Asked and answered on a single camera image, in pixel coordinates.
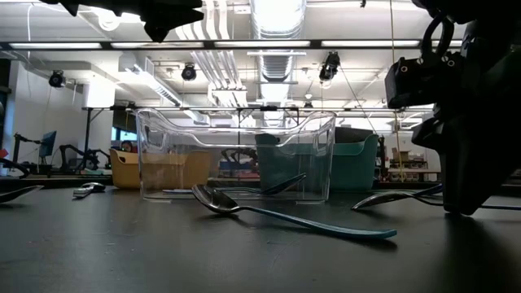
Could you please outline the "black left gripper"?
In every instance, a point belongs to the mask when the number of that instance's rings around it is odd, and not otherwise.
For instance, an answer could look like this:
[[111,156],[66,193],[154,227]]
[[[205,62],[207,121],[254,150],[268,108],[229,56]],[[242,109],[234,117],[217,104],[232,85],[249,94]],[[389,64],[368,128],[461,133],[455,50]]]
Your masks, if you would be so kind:
[[153,42],[163,42],[172,29],[200,21],[204,14],[200,11],[201,0],[40,0],[45,4],[61,4],[72,14],[76,7],[88,6],[140,15],[144,30]]

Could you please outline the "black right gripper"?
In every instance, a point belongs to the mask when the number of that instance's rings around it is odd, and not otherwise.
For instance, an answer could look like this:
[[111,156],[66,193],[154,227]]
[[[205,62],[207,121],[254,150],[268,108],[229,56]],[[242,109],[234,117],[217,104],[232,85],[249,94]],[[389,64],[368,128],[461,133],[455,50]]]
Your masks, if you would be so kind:
[[521,169],[521,123],[508,114],[493,114],[486,123],[468,108],[436,104],[414,127],[412,142],[439,157],[446,212],[471,216]]

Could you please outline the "wooden bench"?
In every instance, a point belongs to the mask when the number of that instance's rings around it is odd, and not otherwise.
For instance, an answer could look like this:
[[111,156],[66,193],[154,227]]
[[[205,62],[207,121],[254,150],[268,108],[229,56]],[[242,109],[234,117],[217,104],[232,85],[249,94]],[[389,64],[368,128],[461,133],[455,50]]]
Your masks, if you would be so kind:
[[440,181],[440,172],[420,168],[390,168],[388,171],[390,181],[408,182],[436,182]]

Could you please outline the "clear plastic bin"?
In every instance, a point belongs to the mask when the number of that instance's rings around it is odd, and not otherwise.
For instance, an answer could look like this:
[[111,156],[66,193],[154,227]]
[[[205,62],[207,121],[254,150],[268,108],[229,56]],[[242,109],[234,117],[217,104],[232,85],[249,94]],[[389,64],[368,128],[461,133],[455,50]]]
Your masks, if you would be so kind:
[[[333,113],[312,112],[302,122],[292,127],[284,127],[279,123],[263,128],[241,125],[232,127],[181,126],[155,109],[137,111],[136,121],[139,155],[144,153],[188,154],[192,151],[207,151],[211,156],[211,168],[205,186],[222,191],[232,199],[325,202],[329,198],[329,177],[326,177],[321,192],[305,192],[298,188],[306,178],[304,174],[274,186],[262,188],[257,161],[245,155],[239,155],[238,163],[228,162],[221,156],[221,151],[226,148],[245,147],[256,150],[255,136],[268,133],[279,138],[279,146],[299,138],[302,142],[311,142],[314,146],[323,143],[326,145],[327,154],[333,155],[335,138],[335,114]],[[140,191],[144,199],[171,200],[190,198],[192,196],[191,188],[146,190],[141,187]]]

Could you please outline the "teal plastic bin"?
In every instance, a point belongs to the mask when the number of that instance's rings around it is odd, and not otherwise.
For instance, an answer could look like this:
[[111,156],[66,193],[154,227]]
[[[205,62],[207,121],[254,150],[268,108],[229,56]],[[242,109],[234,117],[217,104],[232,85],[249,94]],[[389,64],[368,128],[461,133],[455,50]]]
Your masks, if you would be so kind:
[[335,143],[333,155],[323,143],[314,146],[299,138],[279,146],[272,134],[257,134],[256,153],[260,186],[268,188],[298,175],[306,178],[298,186],[305,192],[321,192],[326,177],[332,191],[366,191],[374,181],[378,136],[366,135],[355,142]]

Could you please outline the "dark grey container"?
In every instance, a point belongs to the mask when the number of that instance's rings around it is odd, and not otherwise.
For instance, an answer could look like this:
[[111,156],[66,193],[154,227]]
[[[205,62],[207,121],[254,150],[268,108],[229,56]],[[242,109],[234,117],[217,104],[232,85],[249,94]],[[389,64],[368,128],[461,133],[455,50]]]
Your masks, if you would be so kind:
[[369,129],[354,129],[348,127],[336,127],[335,128],[335,143],[355,143],[364,142],[369,136],[377,135]]

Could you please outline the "yellow plastic bin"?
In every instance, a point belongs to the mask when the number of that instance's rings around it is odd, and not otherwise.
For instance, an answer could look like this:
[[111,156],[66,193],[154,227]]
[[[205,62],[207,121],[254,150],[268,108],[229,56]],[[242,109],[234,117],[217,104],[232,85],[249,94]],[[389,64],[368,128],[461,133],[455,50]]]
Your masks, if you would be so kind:
[[190,189],[208,182],[211,156],[207,151],[176,153],[129,153],[110,150],[112,180],[120,189]]

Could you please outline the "computer monitor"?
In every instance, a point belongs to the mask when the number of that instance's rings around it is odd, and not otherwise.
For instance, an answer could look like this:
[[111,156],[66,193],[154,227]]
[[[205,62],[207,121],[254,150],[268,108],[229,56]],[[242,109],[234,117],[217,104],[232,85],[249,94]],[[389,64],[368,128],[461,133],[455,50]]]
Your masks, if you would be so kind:
[[56,131],[51,131],[49,133],[45,133],[42,136],[41,144],[39,148],[39,157],[44,158],[52,155],[55,139],[56,139]]

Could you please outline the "black overhead frame bar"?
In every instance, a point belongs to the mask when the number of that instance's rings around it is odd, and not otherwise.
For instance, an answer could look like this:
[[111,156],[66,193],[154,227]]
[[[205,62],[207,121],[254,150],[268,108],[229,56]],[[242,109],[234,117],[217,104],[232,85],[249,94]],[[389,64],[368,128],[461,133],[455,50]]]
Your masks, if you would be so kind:
[[0,42],[0,50],[418,50],[420,39]]

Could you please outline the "silver ventilation duct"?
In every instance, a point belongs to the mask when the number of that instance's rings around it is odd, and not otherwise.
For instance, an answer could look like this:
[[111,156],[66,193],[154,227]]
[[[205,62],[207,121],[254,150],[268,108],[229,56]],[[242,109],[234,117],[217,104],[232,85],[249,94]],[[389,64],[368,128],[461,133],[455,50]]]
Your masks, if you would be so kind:
[[[302,37],[307,0],[249,0],[253,38],[287,41]],[[291,50],[263,50],[256,58],[260,97],[267,107],[286,106],[296,57]]]

